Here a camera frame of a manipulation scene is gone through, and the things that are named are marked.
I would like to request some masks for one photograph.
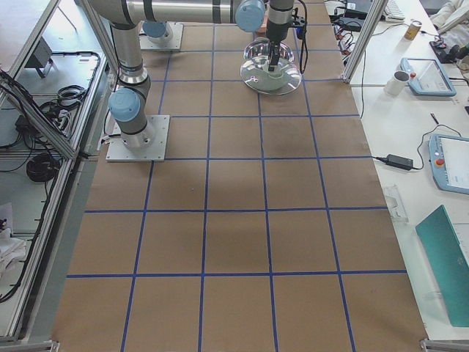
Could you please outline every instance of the person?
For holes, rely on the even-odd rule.
[[[469,0],[450,0],[430,20],[449,48],[469,43]]]

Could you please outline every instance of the power adapter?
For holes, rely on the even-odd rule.
[[[409,171],[413,169],[413,160],[408,158],[403,158],[401,156],[388,154],[385,158],[374,157],[375,159],[382,161],[384,164],[397,167],[398,169],[403,169]]]

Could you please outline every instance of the metal bracket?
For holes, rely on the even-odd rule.
[[[166,142],[168,140],[169,115],[149,115],[148,123],[155,128],[153,142],[146,147],[130,149],[120,138],[112,139],[109,143],[107,161],[164,161]],[[113,134],[119,134],[120,128],[116,124]]]
[[[142,51],[180,51],[182,43],[182,23],[169,22],[173,30],[173,38],[166,43],[157,44],[151,42],[146,35],[140,36],[140,48]]]

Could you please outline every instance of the metal bowl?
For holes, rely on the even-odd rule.
[[[246,60],[257,56],[268,55],[269,39],[267,38],[258,38],[244,49],[244,59]],[[288,45],[283,43],[280,44],[280,57],[287,60],[288,62],[293,62],[295,60],[295,57],[293,56],[293,50]]]

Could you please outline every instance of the reflective metal surface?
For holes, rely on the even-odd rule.
[[[256,56],[241,66],[244,83],[255,91],[267,95],[283,95],[293,92],[301,84],[301,74],[295,64],[285,59],[278,61],[278,70],[267,71],[268,57]]]
[[[257,38],[251,44],[245,47],[244,49],[244,58],[251,59],[255,56],[267,56],[269,54],[269,39],[267,38]],[[293,50],[283,43],[280,44],[280,57],[289,62],[295,60]]]

